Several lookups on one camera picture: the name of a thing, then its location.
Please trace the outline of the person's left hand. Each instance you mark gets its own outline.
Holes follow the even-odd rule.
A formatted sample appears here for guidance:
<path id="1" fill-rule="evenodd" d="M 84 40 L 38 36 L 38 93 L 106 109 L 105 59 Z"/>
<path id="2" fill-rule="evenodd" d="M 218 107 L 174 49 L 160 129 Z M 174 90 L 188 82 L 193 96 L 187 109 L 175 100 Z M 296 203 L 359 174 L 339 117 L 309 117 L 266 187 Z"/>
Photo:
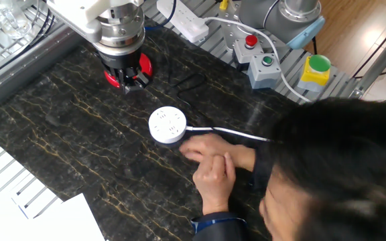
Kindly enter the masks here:
<path id="1" fill-rule="evenodd" d="M 202 213 L 208 215 L 229 210 L 229 198 L 236 180 L 231 156 L 206 156 L 193 174 L 193 181 L 202 198 Z"/>

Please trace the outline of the person's right hand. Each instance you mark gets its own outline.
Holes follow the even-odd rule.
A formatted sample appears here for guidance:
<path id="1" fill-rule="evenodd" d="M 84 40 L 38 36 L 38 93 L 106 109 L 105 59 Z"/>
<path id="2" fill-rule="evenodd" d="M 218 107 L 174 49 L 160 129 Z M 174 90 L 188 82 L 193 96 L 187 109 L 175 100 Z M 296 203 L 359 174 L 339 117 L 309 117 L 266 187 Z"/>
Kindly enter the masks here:
<path id="1" fill-rule="evenodd" d="M 244 145 L 233 145 L 216 134 L 196 135 L 184 141 L 180 152 L 189 160 L 201 162 L 207 156 L 228 153 L 235 165 L 252 171 L 255 164 L 255 150 Z"/>

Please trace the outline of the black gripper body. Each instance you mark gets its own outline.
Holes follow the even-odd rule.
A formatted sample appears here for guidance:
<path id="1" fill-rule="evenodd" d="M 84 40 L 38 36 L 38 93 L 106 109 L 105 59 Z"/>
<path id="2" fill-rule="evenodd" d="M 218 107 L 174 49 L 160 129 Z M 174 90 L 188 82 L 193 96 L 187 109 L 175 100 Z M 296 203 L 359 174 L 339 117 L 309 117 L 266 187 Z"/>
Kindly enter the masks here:
<path id="1" fill-rule="evenodd" d="M 130 54 L 122 56 L 109 55 L 101 51 L 98 51 L 97 53 L 103 63 L 104 70 L 112 76 L 118 74 L 119 70 L 126 72 L 128 69 L 132 69 L 132 73 L 134 73 L 134 75 L 137 75 L 138 71 L 141 70 L 139 63 L 141 50 L 136 50 Z"/>

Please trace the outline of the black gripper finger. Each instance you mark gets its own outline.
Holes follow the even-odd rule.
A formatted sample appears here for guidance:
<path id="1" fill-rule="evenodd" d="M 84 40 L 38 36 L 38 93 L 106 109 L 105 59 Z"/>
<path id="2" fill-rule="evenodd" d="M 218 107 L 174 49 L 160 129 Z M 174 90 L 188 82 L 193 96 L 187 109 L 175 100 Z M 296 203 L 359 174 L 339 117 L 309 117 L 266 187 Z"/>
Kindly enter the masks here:
<path id="1" fill-rule="evenodd" d="M 134 78 L 135 85 L 141 89 L 144 89 L 149 84 L 149 78 L 141 70 L 137 71 L 137 75 Z"/>
<path id="2" fill-rule="evenodd" d="M 116 71 L 116 80 L 124 94 L 135 90 L 136 83 L 133 78 L 136 76 L 136 73 L 134 68 L 121 68 Z"/>

